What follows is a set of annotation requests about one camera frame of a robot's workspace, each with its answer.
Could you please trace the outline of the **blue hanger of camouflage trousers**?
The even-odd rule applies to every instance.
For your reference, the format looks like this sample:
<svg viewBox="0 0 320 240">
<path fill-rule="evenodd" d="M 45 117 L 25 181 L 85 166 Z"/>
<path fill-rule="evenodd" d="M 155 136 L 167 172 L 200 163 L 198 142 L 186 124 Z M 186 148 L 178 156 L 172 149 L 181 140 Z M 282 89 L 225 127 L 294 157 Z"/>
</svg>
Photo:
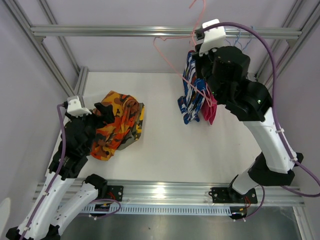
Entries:
<svg viewBox="0 0 320 240">
<path fill-rule="evenodd" d="M 233 46 L 233 47 L 236 47 L 236 46 L 238 45 L 239 48 L 240 48 L 241 50 L 243 50 L 244 47 L 243 47 L 242 43 L 240 42 L 240 36 L 241 36 L 241 29 L 240 29 L 240 28 L 237 28 L 236 38 L 235 38 L 235 41 L 234 41 L 234 43 L 233 43 L 232 46 Z"/>
</svg>

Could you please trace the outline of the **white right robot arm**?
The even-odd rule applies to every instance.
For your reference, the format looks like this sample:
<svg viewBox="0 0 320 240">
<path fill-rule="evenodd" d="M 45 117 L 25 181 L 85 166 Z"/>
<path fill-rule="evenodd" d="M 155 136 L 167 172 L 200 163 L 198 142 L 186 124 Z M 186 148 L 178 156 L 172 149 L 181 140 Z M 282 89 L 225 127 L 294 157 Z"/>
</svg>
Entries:
<svg viewBox="0 0 320 240">
<path fill-rule="evenodd" d="M 224 105 L 249 129 L 261 149 L 253 164 L 231 181 L 228 198 L 240 202 L 258 185 L 290 186 L 294 162 L 301 162 L 303 154 L 285 148 L 269 91 L 247 78 L 250 57 L 235 46 L 214 47 L 208 53 L 196 50 L 192 57 L 197 76 L 207 83 L 217 104 Z"/>
</svg>

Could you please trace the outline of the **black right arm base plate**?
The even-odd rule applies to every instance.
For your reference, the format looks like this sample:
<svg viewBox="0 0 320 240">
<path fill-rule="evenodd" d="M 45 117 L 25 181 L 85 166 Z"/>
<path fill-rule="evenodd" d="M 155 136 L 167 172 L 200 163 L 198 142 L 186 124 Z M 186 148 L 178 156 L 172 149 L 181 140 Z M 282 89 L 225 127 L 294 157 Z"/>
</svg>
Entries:
<svg viewBox="0 0 320 240">
<path fill-rule="evenodd" d="M 208 192 L 215 204 L 257 204 L 258 198 L 256 190 L 251 188 L 246 194 L 240 194 L 230 187 L 212 187 Z"/>
</svg>

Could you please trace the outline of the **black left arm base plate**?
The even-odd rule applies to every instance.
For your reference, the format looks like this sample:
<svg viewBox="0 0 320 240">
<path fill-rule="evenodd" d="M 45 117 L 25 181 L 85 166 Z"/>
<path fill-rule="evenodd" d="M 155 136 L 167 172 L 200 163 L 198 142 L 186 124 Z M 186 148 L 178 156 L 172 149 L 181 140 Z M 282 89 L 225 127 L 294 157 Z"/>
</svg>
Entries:
<svg viewBox="0 0 320 240">
<path fill-rule="evenodd" d="M 108 185 L 102 190 L 101 199 L 112 199 L 121 202 L 124 196 L 124 187 L 122 185 Z"/>
</svg>

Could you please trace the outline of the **olive yellow camouflage trousers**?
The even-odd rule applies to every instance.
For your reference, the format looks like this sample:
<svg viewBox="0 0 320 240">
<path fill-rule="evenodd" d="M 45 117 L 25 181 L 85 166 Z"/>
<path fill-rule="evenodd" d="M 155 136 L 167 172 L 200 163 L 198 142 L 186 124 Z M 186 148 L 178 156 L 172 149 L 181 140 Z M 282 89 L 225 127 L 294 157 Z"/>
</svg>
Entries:
<svg viewBox="0 0 320 240">
<path fill-rule="evenodd" d="M 143 120 L 145 114 L 145 105 L 141 102 L 139 103 L 139 115 L 136 118 L 136 121 L 133 124 L 133 127 L 130 131 L 125 135 L 121 144 L 117 148 L 117 150 L 121 151 L 138 141 L 142 135 L 143 130 Z"/>
</svg>

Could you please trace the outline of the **orange camouflage trousers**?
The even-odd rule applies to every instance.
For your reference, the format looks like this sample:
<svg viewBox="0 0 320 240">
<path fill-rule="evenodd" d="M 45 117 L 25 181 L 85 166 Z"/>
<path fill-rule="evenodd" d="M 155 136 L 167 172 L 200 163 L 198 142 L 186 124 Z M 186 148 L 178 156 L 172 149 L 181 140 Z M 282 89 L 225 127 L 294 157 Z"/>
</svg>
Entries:
<svg viewBox="0 0 320 240">
<path fill-rule="evenodd" d="M 100 161 L 108 161 L 119 151 L 117 148 L 133 127 L 140 113 L 141 102 L 131 95 L 110 91 L 101 103 L 105 106 L 112 105 L 115 121 L 96 130 L 91 156 Z"/>
</svg>

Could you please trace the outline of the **blue white patterned trousers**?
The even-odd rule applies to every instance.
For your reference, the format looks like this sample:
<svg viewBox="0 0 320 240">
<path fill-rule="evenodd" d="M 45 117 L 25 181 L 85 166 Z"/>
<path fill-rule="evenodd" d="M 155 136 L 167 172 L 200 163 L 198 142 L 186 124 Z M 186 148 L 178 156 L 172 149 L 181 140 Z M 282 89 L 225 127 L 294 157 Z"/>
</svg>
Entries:
<svg viewBox="0 0 320 240">
<path fill-rule="evenodd" d="M 193 59 L 194 52 L 194 50 L 190 50 L 187 54 L 182 74 L 184 95 L 177 100 L 185 125 L 191 121 L 200 121 L 199 112 L 205 102 L 206 84 L 203 79 L 197 78 L 196 61 Z"/>
</svg>

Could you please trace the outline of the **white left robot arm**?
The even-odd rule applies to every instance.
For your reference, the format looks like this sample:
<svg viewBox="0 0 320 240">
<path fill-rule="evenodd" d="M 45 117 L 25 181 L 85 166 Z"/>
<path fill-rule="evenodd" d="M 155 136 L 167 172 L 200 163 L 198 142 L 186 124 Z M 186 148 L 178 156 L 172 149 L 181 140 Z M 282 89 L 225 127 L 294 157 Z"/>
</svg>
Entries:
<svg viewBox="0 0 320 240">
<path fill-rule="evenodd" d="M 107 197 L 107 180 L 92 174 L 85 179 L 81 191 L 63 208 L 58 208 L 66 191 L 88 161 L 97 129 L 115 121 L 112 105 L 104 106 L 98 102 L 94 106 L 99 115 L 82 107 L 77 108 L 74 114 L 68 102 L 57 106 L 58 109 L 64 107 L 67 110 L 65 116 L 69 121 L 64 123 L 62 115 L 58 115 L 61 142 L 49 165 L 44 186 L 23 222 L 7 231 L 7 239 L 59 240 L 65 228 L 87 204 Z"/>
</svg>

